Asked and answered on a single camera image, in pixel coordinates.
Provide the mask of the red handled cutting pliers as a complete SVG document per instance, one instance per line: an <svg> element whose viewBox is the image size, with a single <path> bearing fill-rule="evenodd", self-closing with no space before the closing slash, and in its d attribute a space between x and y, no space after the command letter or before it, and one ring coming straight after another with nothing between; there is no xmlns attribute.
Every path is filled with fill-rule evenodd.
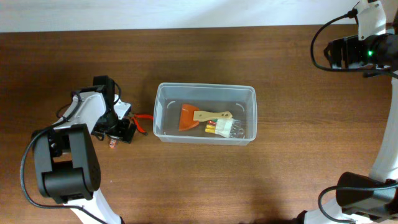
<svg viewBox="0 0 398 224"><path fill-rule="evenodd" d="M136 126L136 130L147 136L148 132L144 129L142 126L142 122L149 122L153 121L154 117L151 114L136 114L136 113L129 113L128 114L129 119L132 121L132 123Z"/></svg>

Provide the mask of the clear plastic container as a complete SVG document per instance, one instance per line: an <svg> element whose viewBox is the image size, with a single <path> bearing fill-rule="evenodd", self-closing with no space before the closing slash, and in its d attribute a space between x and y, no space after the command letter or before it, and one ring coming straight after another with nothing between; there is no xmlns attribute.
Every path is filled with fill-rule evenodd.
<svg viewBox="0 0 398 224"><path fill-rule="evenodd" d="M227 130L228 137L206 132L207 121L179 130L184 104L230 114L234 124ZM244 85L161 83L155 99L153 132L163 142L245 146L257 135L256 91Z"/></svg>

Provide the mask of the orange scraper wooden handle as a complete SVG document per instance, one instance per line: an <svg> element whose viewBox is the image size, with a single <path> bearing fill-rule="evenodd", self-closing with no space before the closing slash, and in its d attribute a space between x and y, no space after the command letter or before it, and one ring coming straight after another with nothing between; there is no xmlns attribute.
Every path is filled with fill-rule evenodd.
<svg viewBox="0 0 398 224"><path fill-rule="evenodd" d="M201 122L210 121L212 119L232 119L233 115L229 111L209 112L203 111L196 106L183 104L178 130L187 131L199 125Z"/></svg>

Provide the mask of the pack of coloured bits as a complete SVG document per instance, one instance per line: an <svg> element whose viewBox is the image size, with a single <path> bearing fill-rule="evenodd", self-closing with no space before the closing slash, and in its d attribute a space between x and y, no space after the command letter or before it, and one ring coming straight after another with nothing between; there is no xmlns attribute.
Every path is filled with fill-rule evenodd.
<svg viewBox="0 0 398 224"><path fill-rule="evenodd" d="M207 121L206 133L217 134L224 138L243 138L242 122L237 119L212 119Z"/></svg>

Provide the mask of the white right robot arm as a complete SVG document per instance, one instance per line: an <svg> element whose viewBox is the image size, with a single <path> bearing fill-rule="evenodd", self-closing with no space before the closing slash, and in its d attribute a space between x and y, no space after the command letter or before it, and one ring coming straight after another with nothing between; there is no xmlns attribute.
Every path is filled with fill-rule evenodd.
<svg viewBox="0 0 398 224"><path fill-rule="evenodd" d="M381 1L359 1L340 19L354 19L358 33L336 39L323 53L329 66L311 61L326 72L360 72L391 80L391 107L386 128L368 175L343 173L338 183L320 192L317 209L303 211L295 223L381 223L397 220L397 21L387 26Z"/></svg>

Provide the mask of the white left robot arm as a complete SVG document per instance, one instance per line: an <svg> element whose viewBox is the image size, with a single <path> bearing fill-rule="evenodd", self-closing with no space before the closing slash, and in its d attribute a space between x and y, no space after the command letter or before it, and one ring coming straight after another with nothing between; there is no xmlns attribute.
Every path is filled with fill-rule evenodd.
<svg viewBox="0 0 398 224"><path fill-rule="evenodd" d="M100 190L101 169L92 137L131 143L136 125L127 118L131 104L121 101L119 85L108 76L72 92L58 121L37 130L27 146L33 152L37 185L53 209L70 209L82 223L123 223Z"/></svg>

